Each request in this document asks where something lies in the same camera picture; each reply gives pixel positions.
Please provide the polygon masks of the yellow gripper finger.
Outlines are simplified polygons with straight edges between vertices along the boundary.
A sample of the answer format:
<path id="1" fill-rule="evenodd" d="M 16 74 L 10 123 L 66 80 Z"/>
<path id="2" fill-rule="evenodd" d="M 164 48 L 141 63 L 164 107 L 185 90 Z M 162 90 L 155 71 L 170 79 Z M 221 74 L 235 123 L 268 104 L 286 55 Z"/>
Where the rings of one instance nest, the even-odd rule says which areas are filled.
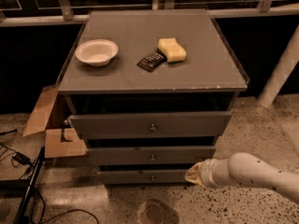
<path id="1" fill-rule="evenodd" d="M 185 174 L 185 179 L 193 184 L 202 185 L 203 182 L 200 178 L 201 162 L 197 162 Z"/>

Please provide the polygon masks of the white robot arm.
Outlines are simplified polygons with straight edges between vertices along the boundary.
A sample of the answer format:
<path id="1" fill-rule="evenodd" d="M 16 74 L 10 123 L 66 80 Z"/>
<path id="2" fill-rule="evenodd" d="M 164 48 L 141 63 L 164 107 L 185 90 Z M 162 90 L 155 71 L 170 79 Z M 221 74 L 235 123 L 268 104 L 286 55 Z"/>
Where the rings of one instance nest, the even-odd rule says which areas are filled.
<path id="1" fill-rule="evenodd" d="M 236 153 L 226 160 L 197 162 L 186 172 L 185 179 L 210 189 L 270 189 L 299 203 L 299 174 L 279 170 L 248 153 Z"/>

